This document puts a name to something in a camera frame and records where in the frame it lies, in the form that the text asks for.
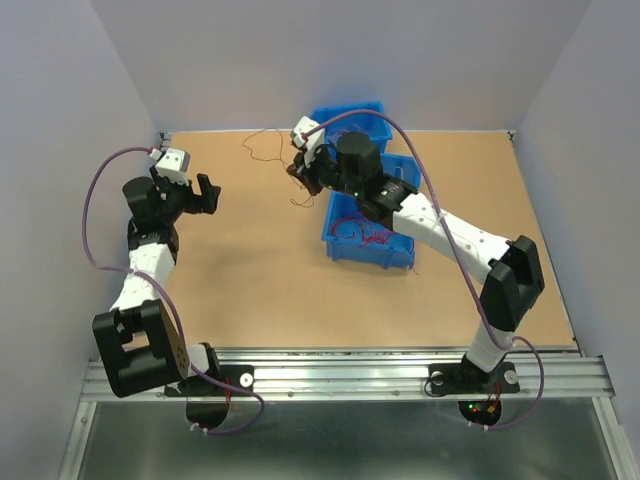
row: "brown table surface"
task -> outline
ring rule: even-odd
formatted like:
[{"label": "brown table surface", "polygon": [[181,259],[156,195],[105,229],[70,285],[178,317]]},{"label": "brown table surface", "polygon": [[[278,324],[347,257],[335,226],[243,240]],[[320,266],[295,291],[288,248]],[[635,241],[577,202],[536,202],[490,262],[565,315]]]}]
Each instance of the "brown table surface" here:
[{"label": "brown table surface", "polygon": [[[333,262],[320,240],[329,192],[312,208],[277,162],[252,160],[250,132],[177,133],[190,175],[222,186],[218,211],[183,215],[169,292],[188,343],[221,347],[412,347],[467,345],[479,322],[458,267],[417,244],[415,271]],[[284,132],[283,158],[294,149]],[[506,133],[414,132],[443,208],[483,230],[539,246],[547,288],[519,332],[538,345],[573,345],[562,300]],[[280,135],[247,142],[277,157]],[[387,147],[407,153],[401,139]]]}]

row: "screw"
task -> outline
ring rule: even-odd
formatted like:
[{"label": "screw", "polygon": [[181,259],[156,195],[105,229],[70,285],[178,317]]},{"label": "screw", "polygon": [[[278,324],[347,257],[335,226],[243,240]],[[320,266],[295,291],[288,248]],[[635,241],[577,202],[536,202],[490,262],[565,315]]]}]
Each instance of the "screw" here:
[{"label": "screw", "polygon": [[518,374],[513,370],[507,370],[504,372],[504,379],[509,385],[515,385],[518,383]]},{"label": "screw", "polygon": [[248,388],[253,385],[253,375],[251,375],[250,373],[243,373],[240,376],[240,385],[242,385],[244,388]]}]

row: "white wall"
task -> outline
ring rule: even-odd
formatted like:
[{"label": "white wall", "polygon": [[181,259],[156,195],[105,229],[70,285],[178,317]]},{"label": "white wall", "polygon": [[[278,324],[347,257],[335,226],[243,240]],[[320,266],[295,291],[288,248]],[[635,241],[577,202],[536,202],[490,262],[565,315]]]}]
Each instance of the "white wall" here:
[{"label": "white wall", "polygon": [[[84,259],[83,195],[104,157],[155,134],[87,0],[3,4],[0,106],[0,476],[50,480],[94,351],[93,315],[119,280]],[[102,259],[126,258],[119,189],[144,164],[124,160],[100,187]]]},{"label": "white wall", "polygon": [[383,100],[407,128],[515,127],[589,0],[92,0],[165,131]]},{"label": "white wall", "polygon": [[516,135],[578,341],[640,458],[640,2],[593,0]]}]

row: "blue plastic crate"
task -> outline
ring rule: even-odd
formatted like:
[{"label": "blue plastic crate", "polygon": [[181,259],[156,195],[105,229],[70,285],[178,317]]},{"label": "blue plastic crate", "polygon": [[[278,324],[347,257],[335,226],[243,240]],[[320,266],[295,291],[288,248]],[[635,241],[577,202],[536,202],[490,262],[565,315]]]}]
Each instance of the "blue plastic crate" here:
[{"label": "blue plastic crate", "polygon": [[[341,113],[350,110],[359,110],[361,108],[384,113],[384,108],[380,102],[354,103],[353,105],[343,105],[339,107],[316,108],[311,114],[311,118],[318,123],[322,123]],[[391,127],[389,127],[389,124],[380,117],[365,114],[353,115],[352,117],[338,120],[326,129],[325,139],[335,143],[338,141],[340,135],[346,132],[366,133],[381,152],[384,152],[387,142],[391,140]]]},{"label": "blue plastic crate", "polygon": [[[381,160],[386,173],[420,186],[420,170],[413,158],[382,154]],[[363,236],[371,237],[376,233],[386,242],[364,243]],[[327,256],[334,261],[349,259],[375,263],[383,268],[413,268],[415,261],[412,238],[390,232],[364,219],[353,197],[342,193],[331,192],[322,240],[327,243]]]}]

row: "purple cable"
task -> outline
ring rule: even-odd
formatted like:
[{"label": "purple cable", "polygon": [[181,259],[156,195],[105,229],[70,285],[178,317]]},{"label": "purple cable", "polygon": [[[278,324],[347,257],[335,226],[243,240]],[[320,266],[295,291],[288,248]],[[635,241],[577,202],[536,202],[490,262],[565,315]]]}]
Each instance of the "purple cable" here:
[{"label": "purple cable", "polygon": [[[129,267],[118,267],[118,266],[111,266],[111,265],[100,265],[96,259],[93,257],[93,254],[91,253],[91,250],[89,249],[89,241],[87,238],[87,218],[89,216],[89,204],[91,203],[91,197],[93,196],[93,191],[96,188],[96,184],[98,183],[98,179],[100,178],[100,175],[102,175],[102,172],[104,171],[104,169],[107,167],[107,165],[109,165],[113,160],[115,160],[116,158],[118,158],[121,155],[124,155],[125,153],[129,153],[129,152],[145,152],[146,154],[151,153],[151,149],[150,148],[146,148],[146,147],[130,147],[130,148],[124,148],[122,150],[119,150],[117,152],[115,152],[113,155],[109,156],[109,158],[107,158],[104,162],[102,162],[102,165],[100,165],[100,167],[98,167],[98,171],[96,172],[96,174],[93,177],[93,180],[91,180],[91,184],[89,185],[89,190],[87,191],[87,196],[85,197],[84,200],[84,207],[82,209],[82,247],[84,248],[84,253],[87,256],[87,259],[89,260],[89,263],[97,268],[98,270],[104,270],[104,271],[108,271],[108,272],[121,272],[121,273],[125,273],[125,274],[133,274],[136,275],[140,278],[145,279],[147,282],[149,282],[153,288],[160,294],[160,296],[162,297],[162,299],[165,301],[165,303],[169,306],[169,310],[171,310],[171,314],[173,315],[174,321],[176,323],[176,328],[178,329],[178,334],[180,335],[180,338],[182,338],[182,340],[185,340],[184,337],[184,329],[182,328],[182,321],[180,320],[180,315],[178,314],[178,309],[176,308],[176,305],[173,303],[173,301],[171,300],[171,298],[169,297],[169,294],[166,292],[166,290],[164,288],[162,288],[162,285],[160,285],[151,275],[149,275],[146,272],[142,272],[139,270],[132,270]],[[228,385],[226,383],[223,383],[219,380],[216,380],[213,377],[210,377],[209,375],[207,375],[204,372],[201,372],[200,370],[198,370],[193,364],[190,363],[190,368],[200,377],[202,377],[204,380],[206,380],[207,382],[219,387],[219,388],[223,388],[225,390],[231,391],[231,392],[236,392],[236,393],[240,393],[243,395],[250,395],[252,397],[254,397],[256,400],[258,400],[258,402],[260,402],[260,410],[258,411],[258,413],[251,418],[249,421],[247,421],[246,423],[239,425],[237,427],[233,427],[233,428],[229,428],[226,430],[205,430],[202,429],[200,427],[198,427],[196,425],[196,427],[206,433],[207,435],[226,435],[229,433],[237,433],[240,432],[248,427],[250,427],[251,425],[253,425],[258,418],[260,418],[260,416],[264,413],[264,399],[257,393],[252,392],[251,390],[245,390],[244,388],[239,388],[239,387],[234,387],[232,385]]]},{"label": "purple cable", "polygon": [[[393,128],[396,129],[396,131],[400,134],[400,136],[403,138],[403,140],[407,144],[407,147],[409,147],[409,150],[411,151],[411,155],[413,156],[413,158],[415,159],[416,163],[418,164],[418,168],[420,169],[420,173],[422,174],[422,177],[424,178],[424,182],[427,185],[427,190],[429,190],[429,196],[431,197],[431,202],[433,203],[433,209],[435,210],[436,215],[438,216],[438,218],[440,218],[440,224],[442,225],[442,229],[444,230],[444,233],[447,236],[447,240],[449,241],[449,244],[451,245],[451,250],[453,251],[453,256],[455,257],[456,262],[458,263],[458,267],[460,268],[460,272],[462,273],[462,277],[464,278],[464,281],[467,284],[467,288],[469,289],[469,292],[471,293],[471,297],[473,298],[473,302],[476,305],[476,309],[477,309],[478,313],[480,314],[480,318],[482,319],[482,323],[485,326],[485,328],[487,329],[487,333],[489,334],[489,337],[491,338],[491,341],[495,344],[495,346],[498,347],[500,350],[509,351],[511,349],[511,345],[502,345],[500,343],[500,341],[496,338],[495,334],[493,333],[491,325],[489,325],[489,320],[487,319],[487,315],[485,314],[484,309],[482,308],[482,304],[480,303],[480,298],[478,297],[478,292],[476,292],[476,289],[473,287],[473,282],[471,281],[471,276],[469,275],[469,272],[467,271],[467,267],[466,267],[466,265],[464,263],[464,260],[462,259],[462,256],[460,254],[460,249],[458,248],[458,245],[456,244],[455,239],[453,238],[453,234],[451,233],[451,229],[449,228],[449,225],[447,224],[447,221],[446,221],[445,217],[442,216],[442,208],[440,207],[440,202],[438,201],[438,196],[436,195],[435,189],[433,188],[433,183],[431,183],[431,179],[429,178],[429,175],[427,174],[427,170],[425,169],[424,164],[422,163],[422,160],[420,159],[420,155],[418,154],[415,146],[413,145],[413,142],[411,141],[409,136],[406,134],[406,132],[400,127],[400,125],[398,125],[394,120],[389,118],[384,113],[376,112],[375,110],[367,110],[367,109],[351,110],[349,112],[341,113],[340,115],[337,115],[337,116],[335,116],[333,118],[330,118],[326,122],[322,122],[320,125],[312,128],[308,132],[303,133],[302,134],[302,138],[307,139],[310,135],[313,135],[314,133],[316,133],[319,130],[327,128],[329,125],[331,125],[334,122],[337,122],[338,120],[342,120],[343,118],[347,118],[347,117],[350,117],[352,115],[360,115],[360,114],[373,115],[373,116],[382,118],[384,121],[386,121]],[[529,415],[531,415],[535,410],[537,410],[538,404],[540,403],[540,399],[542,398],[542,392],[544,391],[544,367],[542,366],[542,359],[540,358],[540,354],[535,349],[533,344],[531,342],[529,342],[527,339],[525,339],[523,337],[520,337],[520,336],[516,336],[516,337],[513,337],[512,341],[515,341],[515,340],[520,340],[521,342],[525,343],[531,349],[531,352],[536,357],[536,360],[538,361],[538,366],[540,368],[540,388],[538,390],[538,395],[536,396],[536,399],[533,402],[533,405],[531,406],[529,411],[527,411],[526,414],[524,414],[522,417],[520,417],[520,418],[518,418],[518,419],[516,419],[516,420],[514,420],[512,422],[505,423],[504,425],[501,425],[500,427],[495,427],[495,426],[494,427],[489,427],[490,430],[502,430],[504,428],[512,427],[514,425],[519,424],[520,422],[522,422],[526,418],[528,418]]]}]

